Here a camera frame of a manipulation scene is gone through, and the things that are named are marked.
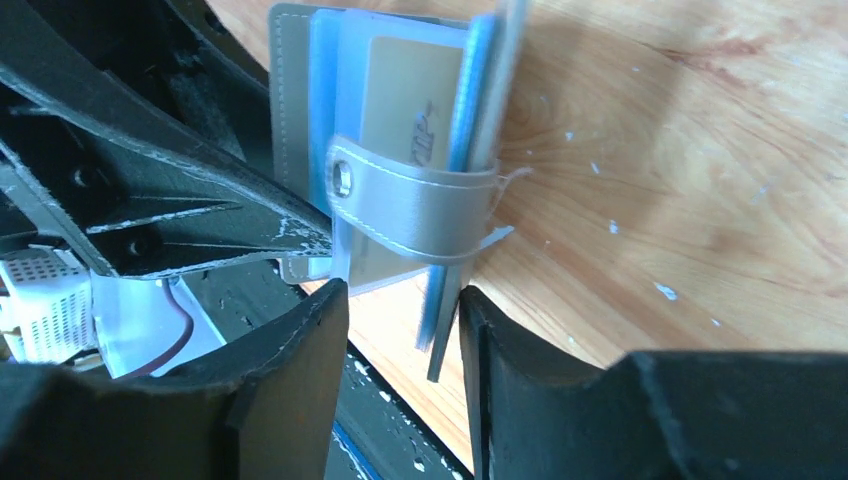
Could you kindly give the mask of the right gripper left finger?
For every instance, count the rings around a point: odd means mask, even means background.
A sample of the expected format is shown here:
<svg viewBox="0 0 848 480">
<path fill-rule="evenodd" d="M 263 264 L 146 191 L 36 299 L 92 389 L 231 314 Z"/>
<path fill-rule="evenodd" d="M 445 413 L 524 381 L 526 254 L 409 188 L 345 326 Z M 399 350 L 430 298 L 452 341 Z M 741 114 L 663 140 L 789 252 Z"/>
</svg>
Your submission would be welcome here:
<svg viewBox="0 0 848 480">
<path fill-rule="evenodd" d="M 1 368 L 5 479 L 320 479 L 349 327 L 348 288 L 161 377 Z"/>
</svg>

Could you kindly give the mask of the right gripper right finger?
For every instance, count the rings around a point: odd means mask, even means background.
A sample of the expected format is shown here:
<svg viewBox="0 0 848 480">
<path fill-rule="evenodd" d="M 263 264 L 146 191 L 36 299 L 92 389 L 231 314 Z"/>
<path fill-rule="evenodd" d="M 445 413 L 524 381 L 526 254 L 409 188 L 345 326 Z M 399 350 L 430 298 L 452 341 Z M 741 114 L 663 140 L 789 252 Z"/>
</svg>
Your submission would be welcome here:
<svg viewBox="0 0 848 480">
<path fill-rule="evenodd" d="M 459 300 L 479 479 L 843 479 L 843 354 L 638 351 L 608 368 Z"/>
</svg>

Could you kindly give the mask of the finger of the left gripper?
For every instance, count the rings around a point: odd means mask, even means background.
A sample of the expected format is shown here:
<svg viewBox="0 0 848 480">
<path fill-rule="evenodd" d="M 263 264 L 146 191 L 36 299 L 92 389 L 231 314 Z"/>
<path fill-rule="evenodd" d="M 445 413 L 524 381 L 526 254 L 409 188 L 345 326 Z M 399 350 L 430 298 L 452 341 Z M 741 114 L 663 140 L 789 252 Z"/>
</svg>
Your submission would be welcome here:
<svg viewBox="0 0 848 480">
<path fill-rule="evenodd" d="M 157 279 L 331 249 L 268 76 L 204 1 L 1 5 L 1 251 Z"/>
</svg>

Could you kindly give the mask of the grey card holder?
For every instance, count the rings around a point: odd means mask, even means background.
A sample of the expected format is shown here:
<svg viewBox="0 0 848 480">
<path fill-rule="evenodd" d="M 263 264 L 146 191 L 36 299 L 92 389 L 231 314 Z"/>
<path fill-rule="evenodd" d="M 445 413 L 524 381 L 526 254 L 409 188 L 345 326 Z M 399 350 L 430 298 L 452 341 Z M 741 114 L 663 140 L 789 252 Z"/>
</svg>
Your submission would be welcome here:
<svg viewBox="0 0 848 480">
<path fill-rule="evenodd" d="M 509 184 L 499 172 L 499 135 L 529 9 L 526 1 L 501 1 L 493 12 L 466 23 L 314 4 L 279 3 L 269 12 L 276 174 L 331 220 L 330 246 L 286 255 L 282 278 L 290 284 L 339 278 L 333 274 L 334 252 L 339 254 L 345 220 L 391 252 L 423 264 L 419 273 L 427 272 L 429 279 L 416 346 L 430 355 L 430 381 L 440 377 L 473 259 L 508 234 L 488 223 Z M 364 34 L 366 27 L 467 34 L 445 169 L 390 160 L 334 133 L 340 37 L 346 31 Z M 377 193 L 329 198 L 333 166 L 346 164 L 365 179 L 379 180 Z"/>
</svg>

